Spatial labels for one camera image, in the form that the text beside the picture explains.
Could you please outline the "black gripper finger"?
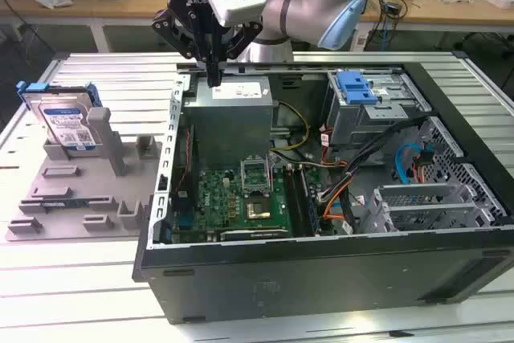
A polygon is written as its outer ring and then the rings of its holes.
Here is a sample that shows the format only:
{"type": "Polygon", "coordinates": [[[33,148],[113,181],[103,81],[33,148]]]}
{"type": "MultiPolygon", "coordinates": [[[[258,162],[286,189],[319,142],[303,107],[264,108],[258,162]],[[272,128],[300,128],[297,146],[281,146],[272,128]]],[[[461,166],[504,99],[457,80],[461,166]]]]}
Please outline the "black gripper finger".
{"type": "Polygon", "coordinates": [[[189,8],[182,15],[181,22],[172,9],[166,8],[156,13],[152,28],[170,46],[186,59],[195,59],[206,72],[207,83],[216,86],[216,59],[211,37],[205,29],[205,18],[198,8],[189,8]]]}
{"type": "Polygon", "coordinates": [[[262,31],[261,22],[245,22],[241,27],[215,25],[215,86],[222,80],[222,66],[228,59],[236,59],[262,31]]]}

